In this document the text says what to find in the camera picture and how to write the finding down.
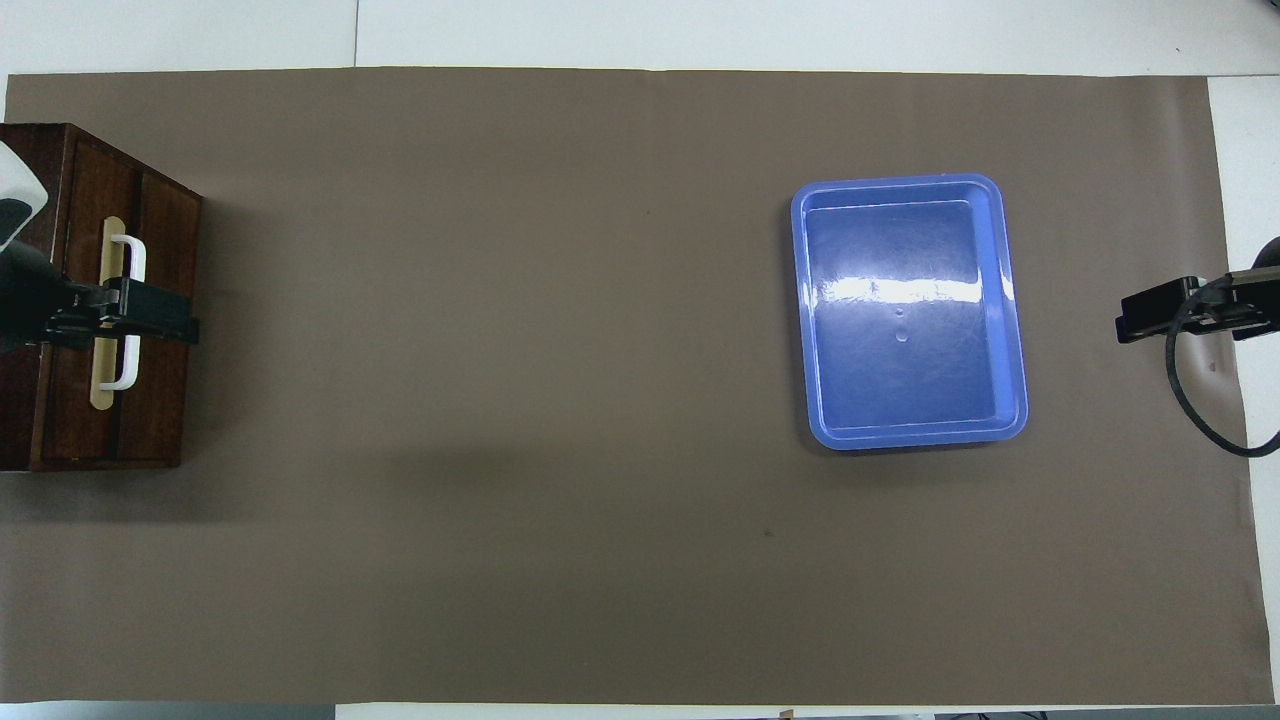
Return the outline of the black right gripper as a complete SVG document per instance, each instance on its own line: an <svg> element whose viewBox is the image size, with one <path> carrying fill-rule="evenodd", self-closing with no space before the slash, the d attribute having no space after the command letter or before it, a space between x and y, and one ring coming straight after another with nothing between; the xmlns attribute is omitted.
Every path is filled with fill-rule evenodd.
<svg viewBox="0 0 1280 720"><path fill-rule="evenodd" d="M1166 334L1178 309L1194 292L1196 333L1228 332L1247 341L1277 332L1279 238L1270 240L1251 268L1231 272L1204 284L1203 278L1175 278L1120 301L1117 342L1134 343Z"/></svg>

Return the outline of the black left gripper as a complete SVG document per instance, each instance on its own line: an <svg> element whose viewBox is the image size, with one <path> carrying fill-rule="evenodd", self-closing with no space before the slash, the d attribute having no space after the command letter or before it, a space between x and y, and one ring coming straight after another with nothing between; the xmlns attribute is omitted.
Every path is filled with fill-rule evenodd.
<svg viewBox="0 0 1280 720"><path fill-rule="evenodd" d="M105 287L63 277L44 252L13 240L1 256L1 351L51 345L88 351L105 323L123 334L200 342L200 320L183 295L132 278Z"/></svg>

